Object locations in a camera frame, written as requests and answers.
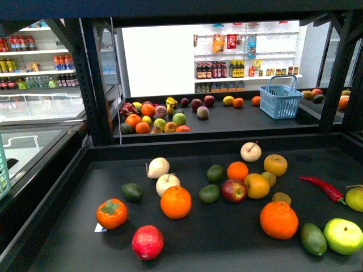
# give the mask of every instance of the pear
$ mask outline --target pear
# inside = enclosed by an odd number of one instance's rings
[[[155,126],[155,127],[153,127],[153,130],[151,131],[151,133],[163,133],[163,131],[161,130],[161,128],[159,126]]]
[[[351,185],[351,188],[345,195],[347,205],[354,211],[363,213],[363,185]]]

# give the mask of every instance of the yellow apple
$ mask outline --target yellow apple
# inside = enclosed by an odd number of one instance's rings
[[[280,177],[286,172],[288,161],[281,155],[272,154],[265,158],[263,167],[265,171],[274,173],[276,177]]]
[[[260,174],[249,174],[244,179],[247,187],[247,196],[252,199],[260,199],[268,195],[270,192],[270,184]]]

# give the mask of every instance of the red apple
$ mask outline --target red apple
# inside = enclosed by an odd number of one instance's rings
[[[206,96],[204,96],[204,105],[207,108],[212,107],[215,102],[216,102],[216,99],[214,98],[213,95],[206,95]]]
[[[183,107],[187,107],[188,105],[189,105],[189,100],[186,98],[186,97],[184,97],[184,98],[182,98],[181,100],[180,100],[180,105],[182,105]]]
[[[238,203],[247,196],[247,187],[242,180],[230,178],[222,184],[221,192],[229,202]]]
[[[200,100],[200,99],[198,99],[198,98],[194,98],[193,100],[192,100],[192,110],[194,111],[194,112],[196,112],[197,111],[197,109],[200,107],[200,106],[202,106],[202,100]]]

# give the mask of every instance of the green apple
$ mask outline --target green apple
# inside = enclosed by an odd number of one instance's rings
[[[324,228],[328,246],[342,254],[352,255],[363,247],[363,232],[354,222],[342,219],[331,219]]]

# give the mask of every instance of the teal basket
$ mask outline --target teal basket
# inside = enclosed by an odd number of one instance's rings
[[[7,169],[4,145],[0,135],[0,200],[10,191],[10,189],[9,170]]]
[[[293,77],[292,86],[271,85],[275,78]],[[273,76],[267,86],[260,86],[261,92],[260,109],[273,119],[294,118],[299,108],[303,93],[296,90],[297,77],[295,75]]]

